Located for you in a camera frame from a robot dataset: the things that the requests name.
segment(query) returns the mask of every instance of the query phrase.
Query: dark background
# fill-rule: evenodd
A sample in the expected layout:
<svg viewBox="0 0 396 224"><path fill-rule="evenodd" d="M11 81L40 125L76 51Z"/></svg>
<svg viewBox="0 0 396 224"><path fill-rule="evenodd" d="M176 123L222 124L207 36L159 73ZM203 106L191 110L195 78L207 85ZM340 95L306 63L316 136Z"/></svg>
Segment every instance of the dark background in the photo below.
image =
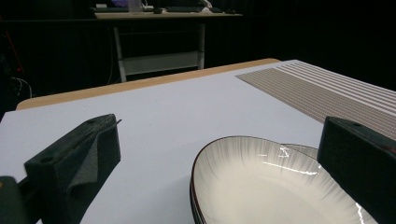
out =
<svg viewBox="0 0 396 224"><path fill-rule="evenodd" d="M108 3L108 0L97 0ZM155 7L197 4L194 0L154 0ZM394 8L388 1L212 0L213 7L232 9L246 17L233 23L206 25L205 67L263 58L297 59L333 72L396 91ZM92 1L0 0L2 20L91 18ZM123 27L128 32L184 28ZM29 97L75 91L119 81L114 36L110 28L1 29L1 111ZM135 35L123 40L133 54L196 49L196 34ZM166 75L166 73L136 76Z"/></svg>

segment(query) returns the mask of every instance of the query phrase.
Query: desk leg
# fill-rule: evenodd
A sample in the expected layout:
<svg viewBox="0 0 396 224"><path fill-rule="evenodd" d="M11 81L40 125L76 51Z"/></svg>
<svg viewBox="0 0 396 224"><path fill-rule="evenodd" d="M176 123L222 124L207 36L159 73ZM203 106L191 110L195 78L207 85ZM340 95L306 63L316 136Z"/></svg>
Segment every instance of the desk leg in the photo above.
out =
<svg viewBox="0 0 396 224"><path fill-rule="evenodd" d="M205 25L198 24L198 69L205 66Z"/></svg>
<svg viewBox="0 0 396 224"><path fill-rule="evenodd" d="M118 58L118 62L119 62L121 82L126 82L125 67L124 67L123 59L122 59L120 34L119 34L119 28L118 27L114 27L114 37L115 37L115 40L116 40L117 58Z"/></svg>

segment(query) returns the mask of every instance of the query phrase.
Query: striped placemat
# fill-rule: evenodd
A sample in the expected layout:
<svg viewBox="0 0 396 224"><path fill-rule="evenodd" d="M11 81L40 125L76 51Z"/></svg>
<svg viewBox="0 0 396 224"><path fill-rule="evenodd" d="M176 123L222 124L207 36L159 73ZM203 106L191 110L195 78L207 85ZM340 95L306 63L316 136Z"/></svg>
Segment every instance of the striped placemat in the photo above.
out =
<svg viewBox="0 0 396 224"><path fill-rule="evenodd" d="M312 119L349 119L396 140L396 92L296 62L236 76Z"/></svg>

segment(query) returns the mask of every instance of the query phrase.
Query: desk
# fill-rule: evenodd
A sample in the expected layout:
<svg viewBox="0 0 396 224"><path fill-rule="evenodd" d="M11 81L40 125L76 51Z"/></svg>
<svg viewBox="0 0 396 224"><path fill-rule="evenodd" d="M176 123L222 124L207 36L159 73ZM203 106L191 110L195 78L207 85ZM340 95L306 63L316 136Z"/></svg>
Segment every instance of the desk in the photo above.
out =
<svg viewBox="0 0 396 224"><path fill-rule="evenodd" d="M251 82L251 76L264 77L264 84L273 88L261 90L265 85L257 86L260 79ZM328 101L319 100L318 105L336 102L334 110L311 107L312 114L298 106L320 97ZM343 104L344 100L354 104ZM390 121L381 127L389 127L394 139L393 102L394 91L294 60L262 60L121 83L32 99L21 104L31 108L6 113L0 124L0 170L1 175L20 181L25 177L25 161L84 120L114 113L122 119L118 125L121 162L82 223L192 224L191 168L197 153L211 141L247 135L318 147L323 124L315 115L322 117L323 111L364 117L369 126L382 122L385 115ZM360 108L355 106L363 106L364 111L345 110ZM366 116L367 112L375 116Z"/></svg>
<svg viewBox="0 0 396 224"><path fill-rule="evenodd" d="M193 18L229 18L241 17L239 14L225 13L167 13L153 14L152 12L142 13L95 13L99 20L129 19L129 20L156 20L167 21L169 19L193 19ZM198 27L198 50L192 52L180 52L165 55L152 55L146 57L135 57L125 59L122 56L120 44L119 28L114 28L115 42L117 46L118 63L120 69L121 82L126 81L126 76L158 72L162 70L171 70L185 67L195 67L203 69L205 66L205 24L199 23Z"/></svg>

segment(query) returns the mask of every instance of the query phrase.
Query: wooden table edge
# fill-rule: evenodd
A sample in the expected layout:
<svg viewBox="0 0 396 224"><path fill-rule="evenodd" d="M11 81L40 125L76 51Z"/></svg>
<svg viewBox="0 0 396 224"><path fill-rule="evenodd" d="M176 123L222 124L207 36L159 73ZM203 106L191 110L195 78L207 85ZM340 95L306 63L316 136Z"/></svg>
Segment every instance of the wooden table edge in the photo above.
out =
<svg viewBox="0 0 396 224"><path fill-rule="evenodd" d="M280 60L268 58L268 59L261 59L246 63L234 63L219 67L206 68L203 70L194 70L190 72L178 73L163 77L151 77L146 79L139 79L136 81L129 81L129 82L123 82L108 86L89 88L80 91L69 91L69 92L63 92L53 95L40 96L20 102L16 110L28 109L28 108L39 107L44 105L54 105L54 104L81 100L81 99L100 96L100 95L106 95L115 92L136 90L140 88L161 85L169 82L181 81L196 77L205 77L222 72L229 72L229 71L248 68L252 66L259 66L259 65L278 63L278 62L280 62Z"/></svg>

